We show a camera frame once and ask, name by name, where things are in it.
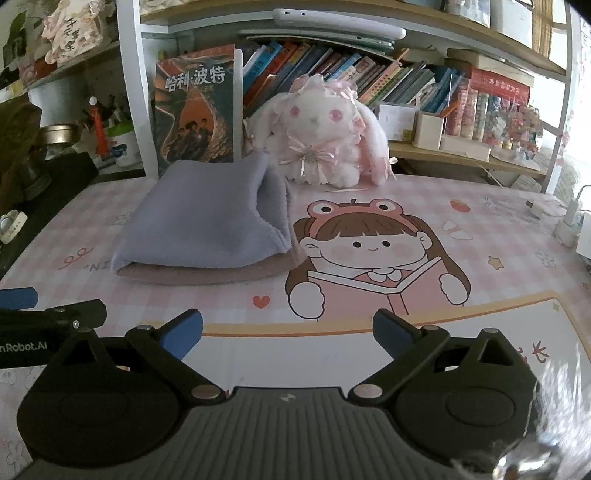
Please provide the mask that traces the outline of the white plastic jar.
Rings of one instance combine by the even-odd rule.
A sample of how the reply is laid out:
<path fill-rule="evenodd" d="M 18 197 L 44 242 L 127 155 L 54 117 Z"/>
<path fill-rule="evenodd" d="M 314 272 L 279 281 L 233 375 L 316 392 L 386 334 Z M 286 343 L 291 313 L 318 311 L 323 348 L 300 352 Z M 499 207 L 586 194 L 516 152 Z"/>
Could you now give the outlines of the white plastic jar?
<path fill-rule="evenodd" d="M 141 162 L 138 143 L 131 121 L 117 123 L 107 129 L 110 153 L 119 167 L 130 167 Z"/>

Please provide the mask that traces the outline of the metal tin bowl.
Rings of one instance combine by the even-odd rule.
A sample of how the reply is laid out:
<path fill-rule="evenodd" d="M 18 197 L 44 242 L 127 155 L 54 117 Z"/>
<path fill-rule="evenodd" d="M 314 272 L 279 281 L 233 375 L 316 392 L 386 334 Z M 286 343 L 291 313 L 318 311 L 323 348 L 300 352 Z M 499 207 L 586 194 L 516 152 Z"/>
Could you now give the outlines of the metal tin bowl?
<path fill-rule="evenodd" d="M 36 143 L 41 146 L 73 146 L 80 140 L 80 127 L 76 124 L 53 124 L 41 127 Z"/>

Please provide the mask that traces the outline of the white box on shelf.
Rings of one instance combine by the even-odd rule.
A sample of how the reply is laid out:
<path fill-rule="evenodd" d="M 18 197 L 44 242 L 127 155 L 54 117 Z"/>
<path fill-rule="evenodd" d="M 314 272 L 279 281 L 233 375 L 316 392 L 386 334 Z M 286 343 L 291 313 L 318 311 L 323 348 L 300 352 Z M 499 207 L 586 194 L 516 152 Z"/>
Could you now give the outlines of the white box on shelf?
<path fill-rule="evenodd" d="M 382 103 L 376 109 L 377 119 L 389 141 L 410 143 L 414 138 L 419 108 L 413 105 Z"/>

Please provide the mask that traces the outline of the red white bottle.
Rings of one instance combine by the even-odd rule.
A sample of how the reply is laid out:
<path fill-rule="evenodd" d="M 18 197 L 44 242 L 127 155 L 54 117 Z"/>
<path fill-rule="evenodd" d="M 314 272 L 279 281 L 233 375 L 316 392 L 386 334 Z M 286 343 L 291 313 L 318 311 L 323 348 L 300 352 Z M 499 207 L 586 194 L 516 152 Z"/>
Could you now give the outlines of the red white bottle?
<path fill-rule="evenodd" d="M 101 158 L 107 158 L 109 154 L 109 144 L 107 136 L 102 126 L 102 118 L 98 108 L 98 99 L 96 96 L 91 96 L 88 101 L 90 105 L 90 112 L 94 122 L 95 136 L 96 136 L 96 152 Z"/>

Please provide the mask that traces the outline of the white paper sheet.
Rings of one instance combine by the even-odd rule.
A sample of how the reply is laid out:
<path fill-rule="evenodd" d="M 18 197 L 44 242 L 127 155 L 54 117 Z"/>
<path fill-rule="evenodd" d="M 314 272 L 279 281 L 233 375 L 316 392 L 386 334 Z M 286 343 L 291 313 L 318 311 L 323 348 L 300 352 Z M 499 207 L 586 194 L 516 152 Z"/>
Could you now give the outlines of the white paper sheet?
<path fill-rule="evenodd" d="M 576 253 L 591 259 L 591 214 L 585 213 L 582 217 L 581 231 L 578 236 Z"/>

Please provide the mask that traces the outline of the white metal wooden bookshelf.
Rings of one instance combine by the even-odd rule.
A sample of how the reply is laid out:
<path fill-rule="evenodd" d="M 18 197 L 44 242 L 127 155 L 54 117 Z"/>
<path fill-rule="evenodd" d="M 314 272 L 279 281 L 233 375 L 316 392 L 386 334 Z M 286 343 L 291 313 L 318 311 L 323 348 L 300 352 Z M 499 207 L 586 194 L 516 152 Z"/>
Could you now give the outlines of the white metal wooden bookshelf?
<path fill-rule="evenodd" d="M 402 40 L 276 25 L 273 9 L 315 10 L 397 25 Z M 413 105 L 445 119 L 443 134 L 484 141 L 489 109 L 519 105 L 471 86 L 472 69 L 510 79 L 546 77 L 549 100 L 567 105 L 572 69 L 468 18 L 477 2 L 436 8 L 406 1 L 5 1 L 1 5 L 1 98 L 26 95 L 43 124 L 89 119 L 88 100 L 129 110 L 149 176 L 158 172 L 154 78 L 160 61 L 233 44 L 242 50 L 242 120 L 303 75 L 356 85 L 375 114 Z"/>

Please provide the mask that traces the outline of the cream pen holder box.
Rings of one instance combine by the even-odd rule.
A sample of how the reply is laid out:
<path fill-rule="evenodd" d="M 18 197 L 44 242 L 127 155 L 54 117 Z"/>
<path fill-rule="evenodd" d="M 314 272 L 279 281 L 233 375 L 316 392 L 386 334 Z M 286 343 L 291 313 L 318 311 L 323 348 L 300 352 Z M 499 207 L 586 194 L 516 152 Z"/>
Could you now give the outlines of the cream pen holder box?
<path fill-rule="evenodd" d="M 419 111 L 416 116 L 413 145 L 424 150 L 439 150 L 445 119 Z"/>

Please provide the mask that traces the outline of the Harry Potter book box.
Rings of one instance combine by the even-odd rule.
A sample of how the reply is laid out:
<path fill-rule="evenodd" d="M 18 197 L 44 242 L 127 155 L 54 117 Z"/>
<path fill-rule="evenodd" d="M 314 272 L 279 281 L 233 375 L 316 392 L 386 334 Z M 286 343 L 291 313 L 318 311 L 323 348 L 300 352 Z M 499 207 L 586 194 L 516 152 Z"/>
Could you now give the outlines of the Harry Potter book box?
<path fill-rule="evenodd" d="M 178 160 L 229 163 L 242 155 L 242 50 L 233 44 L 160 61 L 154 78 L 158 172 Z"/>

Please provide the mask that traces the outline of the red hardcover book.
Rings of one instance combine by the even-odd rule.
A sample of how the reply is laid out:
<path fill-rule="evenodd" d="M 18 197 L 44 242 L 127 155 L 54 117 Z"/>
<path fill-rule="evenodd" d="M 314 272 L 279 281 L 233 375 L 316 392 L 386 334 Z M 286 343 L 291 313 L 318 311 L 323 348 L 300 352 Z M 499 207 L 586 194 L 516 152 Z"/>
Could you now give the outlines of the red hardcover book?
<path fill-rule="evenodd" d="M 480 69 L 472 69 L 471 86 L 479 92 L 498 96 L 519 105 L 530 100 L 530 87 L 503 75 Z"/>

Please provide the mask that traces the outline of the olive green jacket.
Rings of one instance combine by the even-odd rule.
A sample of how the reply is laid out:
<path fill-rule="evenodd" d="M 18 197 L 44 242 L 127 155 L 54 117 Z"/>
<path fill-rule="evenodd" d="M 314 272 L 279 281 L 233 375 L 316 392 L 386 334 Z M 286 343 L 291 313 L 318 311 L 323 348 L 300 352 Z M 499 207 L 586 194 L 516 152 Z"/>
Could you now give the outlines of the olive green jacket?
<path fill-rule="evenodd" d="M 23 199 L 18 179 L 21 162 L 29 154 L 40 128 L 42 110 L 26 95 L 1 104 L 0 170 L 1 214 L 8 213 Z"/>

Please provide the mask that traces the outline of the white wrist watch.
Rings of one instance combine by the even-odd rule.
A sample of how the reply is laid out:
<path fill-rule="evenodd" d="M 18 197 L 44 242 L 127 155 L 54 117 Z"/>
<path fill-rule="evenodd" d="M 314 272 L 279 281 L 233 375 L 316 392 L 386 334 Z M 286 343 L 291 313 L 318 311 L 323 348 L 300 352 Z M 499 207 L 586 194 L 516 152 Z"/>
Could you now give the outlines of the white wrist watch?
<path fill-rule="evenodd" d="M 7 214 L 3 214 L 0 220 L 0 241 L 4 245 L 11 243 L 21 231 L 27 219 L 28 217 L 24 212 L 17 210 L 11 210 Z"/>

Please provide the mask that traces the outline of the pink checkered cartoon desk mat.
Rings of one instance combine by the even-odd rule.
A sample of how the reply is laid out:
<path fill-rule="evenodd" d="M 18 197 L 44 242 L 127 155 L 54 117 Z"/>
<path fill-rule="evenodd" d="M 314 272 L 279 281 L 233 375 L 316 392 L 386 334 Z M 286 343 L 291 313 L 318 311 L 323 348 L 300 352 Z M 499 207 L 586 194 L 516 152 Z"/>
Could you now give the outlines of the pink checkered cartoon desk mat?
<path fill-rule="evenodd" d="M 408 282 L 418 313 L 461 313 L 512 300 L 503 333 L 529 364 L 580 359 L 573 312 L 590 323 L 590 276 L 583 260 L 558 244 L 553 217 L 534 218 L 523 192 L 419 177 L 381 189 L 294 195 L 297 236 L 308 261 L 290 277 L 216 286 L 157 286 L 118 277 L 109 262 L 117 235 L 151 189 L 147 179 L 91 186 L 53 219 L 4 279 L 32 286 L 42 306 L 98 297 L 108 308 L 105 331 L 157 323 L 188 307 L 207 325 L 228 325 L 228 338 L 207 337 L 192 352 L 225 386 L 349 383 L 385 360 L 367 334 L 314 336 L 317 327 L 366 325 L 394 303 Z M 301 337 L 271 329 L 304 328 Z M 235 333 L 259 327 L 250 339 Z"/>

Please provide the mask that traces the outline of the pink white plush bunny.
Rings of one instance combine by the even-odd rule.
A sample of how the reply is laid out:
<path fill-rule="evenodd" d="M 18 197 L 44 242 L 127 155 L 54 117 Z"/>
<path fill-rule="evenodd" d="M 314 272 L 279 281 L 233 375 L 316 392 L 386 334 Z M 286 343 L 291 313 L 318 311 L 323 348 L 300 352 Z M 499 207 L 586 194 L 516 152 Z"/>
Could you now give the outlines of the pink white plush bunny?
<path fill-rule="evenodd" d="M 358 100 L 356 85 L 303 75 L 245 120 L 249 148 L 270 156 L 290 181 L 356 187 L 382 185 L 396 160 L 377 116 Z"/>

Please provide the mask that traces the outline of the lavender and beige sweater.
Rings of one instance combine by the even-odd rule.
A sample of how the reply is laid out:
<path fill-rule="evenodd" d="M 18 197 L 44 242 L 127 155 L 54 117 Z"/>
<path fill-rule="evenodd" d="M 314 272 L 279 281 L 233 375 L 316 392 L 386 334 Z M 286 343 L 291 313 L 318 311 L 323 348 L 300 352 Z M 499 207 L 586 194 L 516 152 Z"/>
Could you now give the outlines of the lavender and beige sweater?
<path fill-rule="evenodd" d="M 290 189 L 270 157 L 179 160 L 142 200 L 111 260 L 121 277 L 213 285 L 290 272 L 307 256 L 290 219 Z"/>

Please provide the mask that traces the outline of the flat white box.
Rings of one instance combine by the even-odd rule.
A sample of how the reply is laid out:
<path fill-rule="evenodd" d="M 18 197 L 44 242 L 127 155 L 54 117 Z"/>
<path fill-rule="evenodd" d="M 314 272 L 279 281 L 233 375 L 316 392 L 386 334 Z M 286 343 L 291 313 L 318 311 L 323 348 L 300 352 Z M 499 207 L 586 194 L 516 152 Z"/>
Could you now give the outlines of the flat white box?
<path fill-rule="evenodd" d="M 484 162 L 489 161 L 491 152 L 491 147 L 485 143 L 446 134 L 441 138 L 440 149 L 448 153 Z"/>

